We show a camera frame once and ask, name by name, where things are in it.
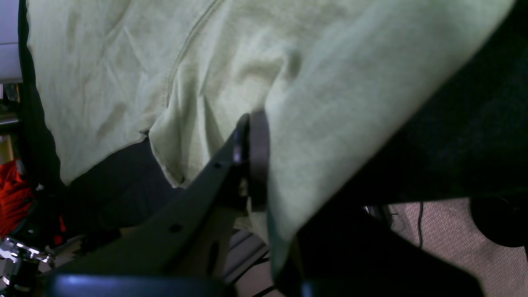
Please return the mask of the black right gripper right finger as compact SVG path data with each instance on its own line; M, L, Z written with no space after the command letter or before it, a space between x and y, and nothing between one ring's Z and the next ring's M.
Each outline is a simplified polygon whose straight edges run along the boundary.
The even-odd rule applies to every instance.
M470 273L392 231L390 213L366 206L451 201L462 195L430 165L446 140L430 140L438 125L414 116L290 240L281 238L272 201L267 224L272 277L294 297L482 297Z

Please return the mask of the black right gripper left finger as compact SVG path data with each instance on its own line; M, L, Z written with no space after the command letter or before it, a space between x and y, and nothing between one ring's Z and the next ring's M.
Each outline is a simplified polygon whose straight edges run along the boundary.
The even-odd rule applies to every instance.
M181 196L124 238L58 269L47 297L235 297L223 279L248 200L250 115Z

